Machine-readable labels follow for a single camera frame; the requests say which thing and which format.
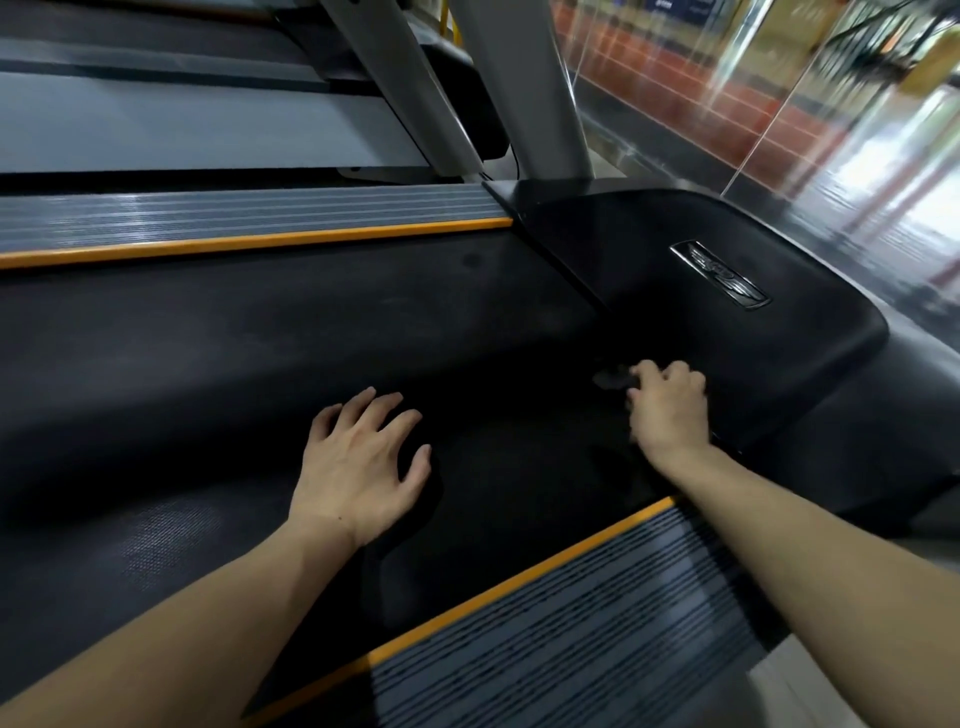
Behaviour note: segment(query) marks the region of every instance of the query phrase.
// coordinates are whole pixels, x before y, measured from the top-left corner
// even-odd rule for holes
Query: left hand
[[[402,401],[399,392],[377,397],[370,387],[317,415],[290,504],[291,521],[337,521],[355,546],[365,546],[410,510],[430,475],[430,446],[417,450],[400,480],[396,456],[421,414],[408,409],[380,426]]]

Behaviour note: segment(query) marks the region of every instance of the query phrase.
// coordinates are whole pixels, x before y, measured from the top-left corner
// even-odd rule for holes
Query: glass wall
[[[912,0],[552,10],[594,151],[725,195],[960,348],[953,15]]]

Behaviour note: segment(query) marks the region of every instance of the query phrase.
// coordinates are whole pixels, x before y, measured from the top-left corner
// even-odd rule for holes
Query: textured rubber surface
[[[0,254],[505,216],[480,184],[0,197]]]
[[[266,537],[310,418],[370,384],[433,476],[256,705],[630,516],[662,486],[597,320],[509,230],[0,274],[0,699]]]
[[[716,534],[672,507],[273,724],[679,725],[780,630]]]

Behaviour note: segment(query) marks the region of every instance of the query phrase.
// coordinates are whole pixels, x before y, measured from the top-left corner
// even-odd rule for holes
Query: silver support pole
[[[397,118],[437,174],[483,169],[456,112],[394,0],[322,0]]]
[[[516,152],[535,180],[593,177],[547,0],[449,0]]]

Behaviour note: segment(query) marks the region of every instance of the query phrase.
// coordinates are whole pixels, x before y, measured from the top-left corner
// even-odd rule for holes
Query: chrome emblem
[[[696,240],[676,243],[670,246],[670,250],[748,311],[770,302],[769,296],[728,267]]]

